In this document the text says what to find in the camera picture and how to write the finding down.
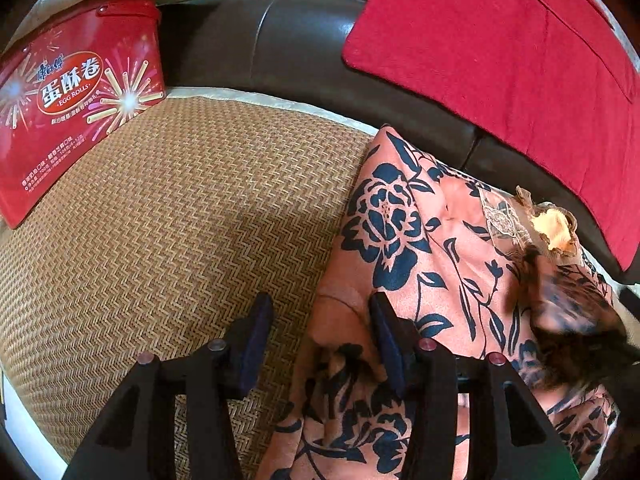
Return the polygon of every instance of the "red fabric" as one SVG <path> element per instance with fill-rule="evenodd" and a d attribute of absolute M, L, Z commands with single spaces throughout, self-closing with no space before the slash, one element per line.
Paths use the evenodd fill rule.
<path fill-rule="evenodd" d="M 593 0 L 369 0 L 343 57 L 527 155 L 583 200 L 620 266 L 631 264 L 639 77 Z"/>

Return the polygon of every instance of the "metal bolt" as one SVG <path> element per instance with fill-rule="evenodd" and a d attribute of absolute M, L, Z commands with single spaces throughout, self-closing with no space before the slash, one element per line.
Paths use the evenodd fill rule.
<path fill-rule="evenodd" d="M 425 352 L 433 352 L 438 347 L 438 343 L 430 337 L 423 337 L 418 341 L 418 347 Z"/>
<path fill-rule="evenodd" d="M 140 365 L 148 365 L 151 361 L 156 358 L 156 355 L 149 350 L 145 350 L 138 356 L 138 364 Z"/>
<path fill-rule="evenodd" d="M 226 341 L 224 339 L 212 339 L 209 341 L 207 348 L 212 352 L 222 352 L 226 348 Z"/>
<path fill-rule="evenodd" d="M 492 365 L 502 366 L 507 362 L 507 358 L 500 352 L 489 352 L 486 356 Z"/>

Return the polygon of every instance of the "herringbone weave pattern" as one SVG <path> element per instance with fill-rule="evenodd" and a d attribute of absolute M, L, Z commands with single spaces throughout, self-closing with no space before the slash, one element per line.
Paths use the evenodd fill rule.
<path fill-rule="evenodd" d="M 0 234 L 0 360 L 64 458 L 140 351 L 188 354 L 265 290 L 276 308 L 266 363 L 258 388 L 230 407 L 252 475 L 369 139 L 299 112 L 169 99 Z"/>

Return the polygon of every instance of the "floral garment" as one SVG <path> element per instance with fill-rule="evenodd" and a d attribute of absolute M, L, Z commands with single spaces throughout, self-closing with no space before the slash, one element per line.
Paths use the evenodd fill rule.
<path fill-rule="evenodd" d="M 507 356 L 584 473 L 617 410 L 600 386 L 543 386 L 545 369 L 529 324 L 522 252 L 498 250 L 481 191 L 493 191 L 379 131 L 360 170 L 322 277 L 289 403 L 262 460 L 259 480 L 399 477 L 415 407 L 390 389 L 369 329 L 367 302 L 383 290 L 399 317 L 453 353 Z M 588 266 L 564 266 L 610 304 Z M 459 396 L 453 478 L 466 476 L 468 399 Z"/>

